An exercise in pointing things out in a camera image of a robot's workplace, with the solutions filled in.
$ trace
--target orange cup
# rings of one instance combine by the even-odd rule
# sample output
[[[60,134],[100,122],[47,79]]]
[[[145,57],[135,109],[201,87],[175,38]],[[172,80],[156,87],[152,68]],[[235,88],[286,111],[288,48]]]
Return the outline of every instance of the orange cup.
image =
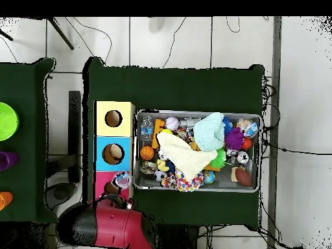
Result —
[[[0,192],[0,211],[5,208],[13,200],[11,192]]]

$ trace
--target light blue towel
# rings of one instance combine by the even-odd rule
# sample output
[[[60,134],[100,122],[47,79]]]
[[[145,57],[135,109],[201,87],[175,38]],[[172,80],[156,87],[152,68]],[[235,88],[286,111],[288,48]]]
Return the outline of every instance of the light blue towel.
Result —
[[[203,152],[224,146],[223,113],[212,113],[194,125],[194,139]]]

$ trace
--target yellow box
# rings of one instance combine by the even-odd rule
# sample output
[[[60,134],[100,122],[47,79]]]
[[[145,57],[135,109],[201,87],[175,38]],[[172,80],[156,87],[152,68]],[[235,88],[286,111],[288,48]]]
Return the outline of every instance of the yellow box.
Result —
[[[97,101],[96,106],[97,136],[132,136],[135,106],[131,102]]]

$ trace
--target green table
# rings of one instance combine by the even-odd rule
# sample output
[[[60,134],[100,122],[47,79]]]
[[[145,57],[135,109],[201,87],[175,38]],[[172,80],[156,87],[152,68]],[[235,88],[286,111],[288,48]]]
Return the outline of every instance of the green table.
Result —
[[[1,151],[19,154],[15,166],[0,172],[0,191],[14,199],[0,211],[0,221],[56,222],[44,204],[46,181],[45,77],[54,66],[51,58],[33,64],[0,63],[0,101],[19,116],[17,132],[0,142]]]
[[[88,118],[88,127],[84,128],[88,136],[84,142],[83,165],[88,168],[88,174],[84,172],[84,198],[92,199],[93,101],[130,101],[136,109],[261,115],[263,75],[261,65],[250,69],[148,69],[104,67],[100,58],[90,58],[83,71],[83,118]],[[181,193],[135,189],[134,202],[136,209],[166,224],[245,224],[255,230],[259,226],[259,191]]]

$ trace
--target metal tray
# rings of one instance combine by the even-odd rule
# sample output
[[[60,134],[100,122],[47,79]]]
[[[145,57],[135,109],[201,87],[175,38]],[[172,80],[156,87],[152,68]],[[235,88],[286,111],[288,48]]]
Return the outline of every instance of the metal tray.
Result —
[[[133,185],[138,189],[153,189],[153,190],[162,190],[169,191],[173,190],[171,188],[164,188],[161,184],[153,179],[153,175],[142,174],[139,170],[141,166],[141,158],[139,157],[139,151],[141,150],[143,144],[140,136],[140,126],[142,120],[145,116],[149,115],[155,119],[163,119],[170,116],[176,118],[184,119],[186,117],[192,118],[205,118],[212,112],[185,112],[185,111],[167,111],[160,110],[158,112],[140,110],[136,112],[134,117],[137,125],[137,134],[134,138],[134,161],[133,161]],[[252,186],[245,187],[237,182],[231,181],[231,169],[233,165],[226,164],[220,172],[215,172],[215,181],[212,184],[204,184],[197,191],[209,191],[209,192],[239,192],[239,193],[253,193],[259,189],[261,181],[261,152],[262,152],[262,136],[261,129],[263,127],[262,118],[259,115],[250,115],[246,113],[223,113],[231,122],[236,122],[240,118],[250,119],[255,121],[258,125],[258,133],[252,139],[253,146],[247,151],[250,161],[246,165],[246,171],[249,172],[252,176]],[[154,158],[151,161],[156,162],[158,155],[155,154]]]

